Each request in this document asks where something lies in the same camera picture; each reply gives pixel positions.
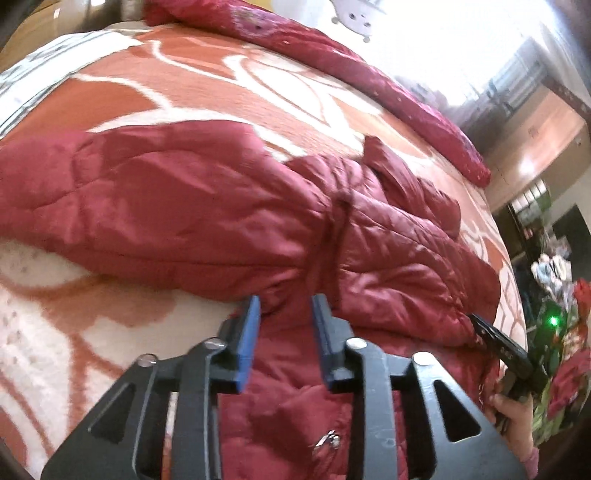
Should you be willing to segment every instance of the red blanket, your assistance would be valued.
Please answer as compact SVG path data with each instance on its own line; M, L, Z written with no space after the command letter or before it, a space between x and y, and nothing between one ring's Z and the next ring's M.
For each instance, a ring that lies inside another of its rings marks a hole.
M314 28L242 0L147 0L148 25L181 21L268 48L332 75L393 113L445 156L469 181L486 187L491 172L465 134L401 85Z

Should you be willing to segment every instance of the finger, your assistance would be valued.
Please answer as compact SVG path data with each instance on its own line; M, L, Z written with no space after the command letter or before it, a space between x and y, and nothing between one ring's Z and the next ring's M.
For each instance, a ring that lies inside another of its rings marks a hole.
M512 400L504 395L496 394L491 398L491 404L505 417L517 420L528 414L529 405Z
M496 423L496 410L494 408L489 407L489 406L485 406L484 407L484 416L493 425Z

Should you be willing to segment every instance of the plush toy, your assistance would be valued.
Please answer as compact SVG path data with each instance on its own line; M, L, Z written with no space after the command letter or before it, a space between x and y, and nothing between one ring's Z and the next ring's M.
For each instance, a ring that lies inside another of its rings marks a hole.
M333 23L342 23L349 30L363 35L363 41L369 42L375 24L386 12L380 9L382 0L330 0L335 6L336 17Z

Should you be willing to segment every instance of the black plastic bracket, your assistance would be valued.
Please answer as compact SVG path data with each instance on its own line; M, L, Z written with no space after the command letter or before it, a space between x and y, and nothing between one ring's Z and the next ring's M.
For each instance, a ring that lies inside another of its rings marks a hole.
M217 395L248 380L261 317L250 297L218 337L186 355L141 355L50 458L41 480L159 480L170 397L178 392L171 480L222 478Z
M409 478L525 480L521 462L452 376L428 352L388 355L312 298L322 376L333 393L353 393L347 480L397 480L392 391L400 392Z

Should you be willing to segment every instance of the metal screw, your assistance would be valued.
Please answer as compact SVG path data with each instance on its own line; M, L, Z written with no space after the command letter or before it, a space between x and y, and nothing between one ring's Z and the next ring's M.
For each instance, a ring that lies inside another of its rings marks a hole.
M220 348L224 348L226 346L226 342L220 340L217 337L210 338L203 342L205 348L208 350L219 350Z
M362 348L367 347L367 345L368 343L362 338L352 337L347 340L347 346L353 350L361 350Z
M437 360L435 359L432 353L417 352L413 355L413 362L415 362L417 365L427 367L428 365L434 365L435 363L437 363Z
M158 362L158 357L153 353L144 353L138 357L137 362L141 367L153 367Z

